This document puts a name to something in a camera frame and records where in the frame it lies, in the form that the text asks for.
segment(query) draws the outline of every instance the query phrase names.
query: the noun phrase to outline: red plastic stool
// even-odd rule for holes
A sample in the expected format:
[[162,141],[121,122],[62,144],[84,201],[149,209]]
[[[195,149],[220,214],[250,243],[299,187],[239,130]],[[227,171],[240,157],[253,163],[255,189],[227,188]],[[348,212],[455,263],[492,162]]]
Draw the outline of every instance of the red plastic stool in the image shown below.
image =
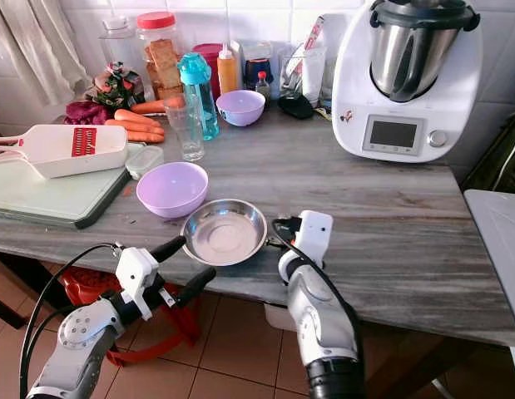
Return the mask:
[[[98,297],[109,290],[119,292],[121,285],[112,273],[97,272],[88,268],[68,268],[62,275],[65,283],[65,291],[74,305],[88,305],[95,302]],[[177,287],[173,284],[165,284],[165,289],[170,293],[177,293]],[[192,347],[200,336],[200,328],[196,324],[200,301],[195,301],[192,309],[168,308],[161,305],[161,309],[171,324],[176,327],[177,333],[159,342],[153,347],[137,352],[118,352],[115,345],[107,352],[107,359],[117,365],[124,366],[126,362],[142,362],[159,357],[185,342]]]

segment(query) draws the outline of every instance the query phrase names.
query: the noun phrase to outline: display screen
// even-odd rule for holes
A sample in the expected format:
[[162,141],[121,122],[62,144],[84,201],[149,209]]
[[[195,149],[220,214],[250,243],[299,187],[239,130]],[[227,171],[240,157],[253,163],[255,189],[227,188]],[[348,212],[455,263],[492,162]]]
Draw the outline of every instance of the display screen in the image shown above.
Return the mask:
[[417,125],[374,121],[370,143],[412,148]]

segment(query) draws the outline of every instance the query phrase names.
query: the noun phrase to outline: mixer lid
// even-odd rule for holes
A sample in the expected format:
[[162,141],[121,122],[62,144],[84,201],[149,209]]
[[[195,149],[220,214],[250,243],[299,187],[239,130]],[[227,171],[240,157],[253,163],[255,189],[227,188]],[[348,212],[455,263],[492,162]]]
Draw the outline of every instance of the mixer lid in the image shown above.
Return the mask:
[[480,15],[463,0],[376,0],[370,8],[372,27],[381,23],[412,29],[460,29],[472,31]]

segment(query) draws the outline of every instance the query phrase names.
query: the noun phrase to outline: white tile wall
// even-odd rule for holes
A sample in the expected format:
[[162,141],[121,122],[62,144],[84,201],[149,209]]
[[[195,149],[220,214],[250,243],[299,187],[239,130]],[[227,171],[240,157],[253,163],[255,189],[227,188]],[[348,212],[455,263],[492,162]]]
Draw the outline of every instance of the white tile wall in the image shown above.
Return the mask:
[[[339,22],[334,31],[343,29],[340,14],[346,14],[348,20],[363,3],[363,0],[60,1],[74,30],[78,54],[91,75],[104,67],[97,37],[102,33],[102,19],[112,14],[124,14],[133,21],[142,12],[173,10],[188,48],[200,42],[228,39],[270,40],[279,48],[284,43],[302,42],[321,13],[333,15],[335,22]],[[468,127],[448,156],[459,177],[468,173],[498,133],[507,114],[515,109],[515,0],[471,1],[483,15],[483,78]],[[325,36],[323,32],[322,40],[328,40]],[[16,134],[34,123],[51,121],[64,110],[64,106],[39,106],[16,76],[0,46],[1,130]]]

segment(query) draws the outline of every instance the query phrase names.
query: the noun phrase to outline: marble countertop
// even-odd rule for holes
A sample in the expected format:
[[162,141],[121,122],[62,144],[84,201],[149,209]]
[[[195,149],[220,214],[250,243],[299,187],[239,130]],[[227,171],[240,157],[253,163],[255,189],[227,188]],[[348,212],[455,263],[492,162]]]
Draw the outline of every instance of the marble countertop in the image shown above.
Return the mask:
[[[176,138],[166,131],[165,160],[180,160]],[[222,122],[198,164],[210,177],[206,200],[247,200],[269,221],[303,209],[331,214],[326,272],[362,319],[515,345],[513,314],[443,163],[359,158],[339,146],[323,118],[297,121],[270,109],[246,128]],[[64,263],[100,241],[153,249],[178,235],[183,220],[148,212],[135,186],[131,181],[84,230],[0,218],[0,251]],[[279,256],[278,249],[264,247],[242,264],[217,268],[208,289],[284,305]],[[79,264],[113,271],[116,260],[100,250]],[[160,271],[185,283],[203,268],[180,251]]]

